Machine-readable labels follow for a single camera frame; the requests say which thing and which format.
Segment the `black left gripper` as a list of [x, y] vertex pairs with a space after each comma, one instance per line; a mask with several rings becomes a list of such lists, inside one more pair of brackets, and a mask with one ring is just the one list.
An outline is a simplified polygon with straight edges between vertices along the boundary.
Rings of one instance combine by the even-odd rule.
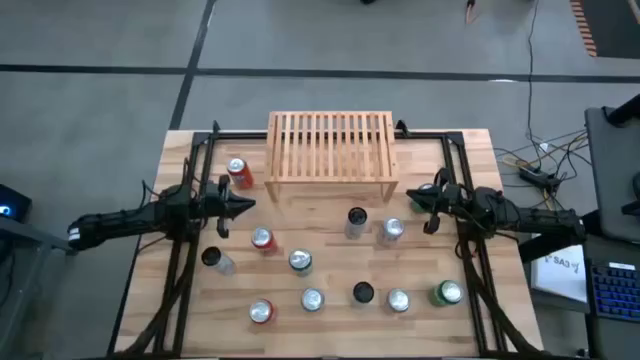
[[221, 175], [217, 183], [208, 181], [201, 193], [201, 228], [204, 229], [207, 226], [210, 218], [217, 218], [216, 231], [221, 238], [229, 237], [229, 229], [226, 224], [228, 217], [235, 219], [256, 204], [254, 199], [234, 193], [229, 194], [229, 191], [230, 178], [228, 175]]

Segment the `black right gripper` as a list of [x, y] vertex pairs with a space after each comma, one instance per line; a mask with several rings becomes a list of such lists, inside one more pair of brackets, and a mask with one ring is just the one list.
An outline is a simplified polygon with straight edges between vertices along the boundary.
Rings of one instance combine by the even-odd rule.
[[423, 184], [416, 189], [408, 189], [406, 195], [411, 199], [413, 212], [430, 213], [429, 221], [424, 225], [426, 234], [434, 234], [440, 226], [440, 213], [452, 215], [452, 206], [461, 203], [461, 188], [452, 181], [451, 171], [441, 168], [432, 184]]

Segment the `orange Fanta soda can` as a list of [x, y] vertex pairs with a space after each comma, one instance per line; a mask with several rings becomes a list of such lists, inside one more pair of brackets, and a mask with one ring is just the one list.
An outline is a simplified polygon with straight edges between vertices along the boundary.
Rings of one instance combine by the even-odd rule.
[[232, 158], [227, 164], [227, 172], [234, 184], [240, 189], [254, 185], [254, 179], [248, 163], [241, 158]]
[[265, 324], [275, 316], [275, 306], [267, 299], [256, 300], [249, 308], [249, 317], [256, 324]]
[[267, 254], [278, 250], [278, 244], [273, 232], [266, 227], [258, 227], [251, 236], [252, 245], [259, 251]]

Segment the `silver Diet Coke can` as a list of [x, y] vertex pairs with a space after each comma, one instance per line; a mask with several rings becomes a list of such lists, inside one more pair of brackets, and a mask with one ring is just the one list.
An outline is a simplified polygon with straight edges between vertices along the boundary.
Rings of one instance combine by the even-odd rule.
[[307, 288], [301, 296], [301, 305], [307, 312], [317, 312], [322, 309], [325, 302], [324, 293], [317, 288]]
[[378, 226], [376, 242], [381, 246], [395, 246], [404, 231], [404, 223], [399, 218], [386, 218]]
[[405, 290], [393, 288], [387, 294], [386, 303], [393, 312], [402, 313], [409, 310], [411, 301]]

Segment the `white Celsius slim can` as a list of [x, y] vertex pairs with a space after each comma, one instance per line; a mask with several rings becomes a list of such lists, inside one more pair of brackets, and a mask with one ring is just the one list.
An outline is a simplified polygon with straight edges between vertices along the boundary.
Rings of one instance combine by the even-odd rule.
[[366, 229], [368, 214], [361, 207], [353, 207], [348, 211], [345, 225], [345, 236], [349, 239], [358, 239]]
[[201, 261], [205, 266], [211, 267], [225, 276], [231, 276], [236, 271], [233, 260], [216, 246], [207, 247], [201, 253]]
[[352, 296], [355, 305], [369, 304], [375, 296], [375, 289], [369, 282], [361, 281], [354, 285]]

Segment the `wooden slatted shelf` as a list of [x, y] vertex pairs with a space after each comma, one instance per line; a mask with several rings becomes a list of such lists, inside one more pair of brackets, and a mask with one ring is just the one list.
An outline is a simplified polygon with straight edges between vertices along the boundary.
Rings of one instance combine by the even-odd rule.
[[393, 116], [385, 111], [269, 114], [265, 186], [374, 184], [385, 202], [399, 184]]

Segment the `black power strip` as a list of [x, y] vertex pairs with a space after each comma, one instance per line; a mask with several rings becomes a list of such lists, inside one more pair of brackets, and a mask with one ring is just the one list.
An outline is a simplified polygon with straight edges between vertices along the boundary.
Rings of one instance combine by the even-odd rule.
[[549, 174], [531, 166], [520, 167], [518, 175], [522, 180], [547, 192], [555, 192], [561, 184], [561, 180], [554, 174]]

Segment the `white printed box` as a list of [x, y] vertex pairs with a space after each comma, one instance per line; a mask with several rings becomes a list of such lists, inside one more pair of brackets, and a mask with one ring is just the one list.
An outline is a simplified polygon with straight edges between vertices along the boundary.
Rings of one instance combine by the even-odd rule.
[[587, 303], [583, 246], [569, 246], [533, 260], [531, 287]]

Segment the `grey desk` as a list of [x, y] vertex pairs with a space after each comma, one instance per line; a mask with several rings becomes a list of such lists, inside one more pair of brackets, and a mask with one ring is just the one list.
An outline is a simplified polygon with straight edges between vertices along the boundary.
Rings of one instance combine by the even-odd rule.
[[588, 108], [584, 115], [602, 232], [640, 243], [640, 215], [622, 213], [637, 199], [632, 180], [640, 173], [640, 119], [616, 127], [602, 108]]

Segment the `grey metal table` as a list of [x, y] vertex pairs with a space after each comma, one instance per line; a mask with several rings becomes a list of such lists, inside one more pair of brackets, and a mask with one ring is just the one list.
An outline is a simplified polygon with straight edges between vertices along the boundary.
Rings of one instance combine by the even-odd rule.
[[13, 348], [41, 270], [54, 249], [72, 252], [66, 239], [0, 217], [0, 360], [7, 359]]

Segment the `black device with blue light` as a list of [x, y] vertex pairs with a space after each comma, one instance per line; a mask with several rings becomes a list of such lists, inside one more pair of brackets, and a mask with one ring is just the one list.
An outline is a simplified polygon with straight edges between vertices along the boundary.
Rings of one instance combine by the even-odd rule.
[[27, 221], [32, 200], [20, 192], [0, 184], [0, 216], [20, 223]]

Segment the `black mat orange-striped edge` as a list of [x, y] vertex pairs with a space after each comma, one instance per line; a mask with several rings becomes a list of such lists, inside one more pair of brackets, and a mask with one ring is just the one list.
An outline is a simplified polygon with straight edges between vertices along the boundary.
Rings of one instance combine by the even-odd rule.
[[570, 0], [592, 57], [640, 60], [640, 0]]

